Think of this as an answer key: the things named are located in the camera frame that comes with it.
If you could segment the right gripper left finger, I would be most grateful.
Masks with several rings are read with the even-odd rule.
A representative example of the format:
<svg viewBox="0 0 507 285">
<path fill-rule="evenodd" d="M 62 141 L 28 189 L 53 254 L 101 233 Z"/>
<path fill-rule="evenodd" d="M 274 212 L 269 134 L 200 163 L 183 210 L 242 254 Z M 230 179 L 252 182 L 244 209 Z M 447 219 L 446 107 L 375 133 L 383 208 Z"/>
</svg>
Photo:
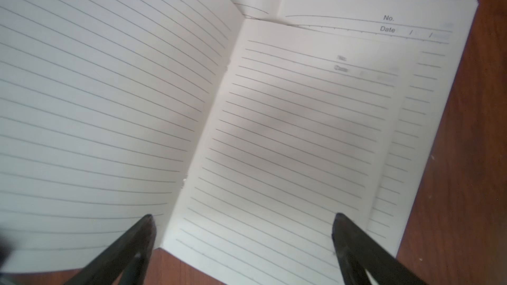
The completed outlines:
<svg viewBox="0 0 507 285">
<path fill-rule="evenodd" d="M 145 215 L 67 284 L 143 284 L 157 227 L 153 215 Z"/>
</svg>

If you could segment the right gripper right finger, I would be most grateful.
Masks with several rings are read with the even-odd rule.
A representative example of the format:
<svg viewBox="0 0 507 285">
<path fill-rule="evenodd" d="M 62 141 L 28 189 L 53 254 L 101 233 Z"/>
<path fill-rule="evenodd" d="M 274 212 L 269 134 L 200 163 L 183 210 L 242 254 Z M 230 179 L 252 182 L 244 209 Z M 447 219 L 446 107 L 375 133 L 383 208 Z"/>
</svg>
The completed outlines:
<svg viewBox="0 0 507 285">
<path fill-rule="evenodd" d="M 343 213 L 335 215 L 331 238 L 345 284 L 424 284 Z"/>
</svg>

